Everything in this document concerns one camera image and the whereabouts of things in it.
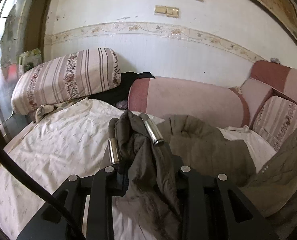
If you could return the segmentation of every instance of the silver screw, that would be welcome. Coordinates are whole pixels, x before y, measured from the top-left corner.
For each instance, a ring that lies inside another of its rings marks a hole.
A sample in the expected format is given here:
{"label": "silver screw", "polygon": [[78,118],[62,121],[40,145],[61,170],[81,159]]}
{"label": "silver screw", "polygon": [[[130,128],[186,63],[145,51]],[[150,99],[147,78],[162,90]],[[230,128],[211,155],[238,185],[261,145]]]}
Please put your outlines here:
{"label": "silver screw", "polygon": [[182,167],[181,167],[181,170],[182,170],[183,172],[189,172],[189,171],[191,170],[191,168],[190,168],[189,166],[182,166]]}
{"label": "silver screw", "polygon": [[71,176],[68,177],[68,180],[69,180],[70,182],[73,182],[73,181],[76,181],[77,178],[78,178],[78,176],[75,175],[75,174],[73,174],[73,175],[71,175]]}
{"label": "silver screw", "polygon": [[113,172],[114,171],[114,167],[113,166],[107,166],[106,168],[105,168],[105,172],[107,172],[107,173],[111,173],[111,172]]}
{"label": "silver screw", "polygon": [[225,181],[228,179],[228,176],[226,176],[225,174],[221,173],[217,176],[219,178],[219,180]]}

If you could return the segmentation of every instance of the floral wall border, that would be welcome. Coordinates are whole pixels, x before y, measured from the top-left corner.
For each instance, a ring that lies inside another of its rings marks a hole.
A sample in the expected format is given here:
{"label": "floral wall border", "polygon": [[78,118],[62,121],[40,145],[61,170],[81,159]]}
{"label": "floral wall border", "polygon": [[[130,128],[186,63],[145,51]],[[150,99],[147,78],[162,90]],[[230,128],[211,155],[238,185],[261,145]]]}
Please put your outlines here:
{"label": "floral wall border", "polygon": [[231,52],[251,62],[265,60],[254,52],[234,42],[210,33],[178,25],[151,22],[114,22],[79,27],[54,35],[45,35],[44,44],[53,45],[78,38],[112,34],[145,34],[185,41],[194,41]]}

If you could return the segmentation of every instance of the floral striped fabric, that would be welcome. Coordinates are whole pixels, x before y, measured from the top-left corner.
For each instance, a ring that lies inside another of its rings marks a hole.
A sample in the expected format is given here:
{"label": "floral striped fabric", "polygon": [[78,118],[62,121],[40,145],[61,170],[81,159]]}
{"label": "floral striped fabric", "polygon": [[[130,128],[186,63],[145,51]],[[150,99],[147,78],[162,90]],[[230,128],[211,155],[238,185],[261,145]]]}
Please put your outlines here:
{"label": "floral striped fabric", "polygon": [[277,96],[266,101],[253,125],[253,130],[276,151],[296,128],[297,104]]}
{"label": "floral striped fabric", "polygon": [[121,82],[116,54],[96,48],[65,55],[26,72],[12,95],[16,113],[29,114],[41,105],[53,105],[100,93]]}

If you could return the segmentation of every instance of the silver metal tube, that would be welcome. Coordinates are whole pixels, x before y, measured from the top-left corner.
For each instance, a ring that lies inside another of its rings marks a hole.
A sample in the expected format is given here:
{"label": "silver metal tube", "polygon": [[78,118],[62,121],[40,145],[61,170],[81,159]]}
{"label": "silver metal tube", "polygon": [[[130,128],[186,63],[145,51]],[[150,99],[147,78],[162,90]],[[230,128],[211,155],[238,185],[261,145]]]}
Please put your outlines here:
{"label": "silver metal tube", "polygon": [[118,150],[118,144],[116,138],[110,138],[107,141],[108,151],[109,151],[109,158],[111,160],[111,164],[118,164],[120,163],[120,153]]}
{"label": "silver metal tube", "polygon": [[154,146],[164,142],[161,132],[151,119],[147,119],[144,125]]}

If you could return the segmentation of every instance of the light switch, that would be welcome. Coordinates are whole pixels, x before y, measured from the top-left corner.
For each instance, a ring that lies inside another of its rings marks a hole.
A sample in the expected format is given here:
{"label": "light switch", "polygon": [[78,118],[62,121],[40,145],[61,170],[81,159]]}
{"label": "light switch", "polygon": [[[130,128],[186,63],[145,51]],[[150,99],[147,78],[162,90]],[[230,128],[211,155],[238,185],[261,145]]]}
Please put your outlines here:
{"label": "light switch", "polygon": [[179,9],[174,7],[167,7],[167,17],[179,17]]}
{"label": "light switch", "polygon": [[155,6],[155,14],[166,14],[167,13],[167,7],[156,5]]}

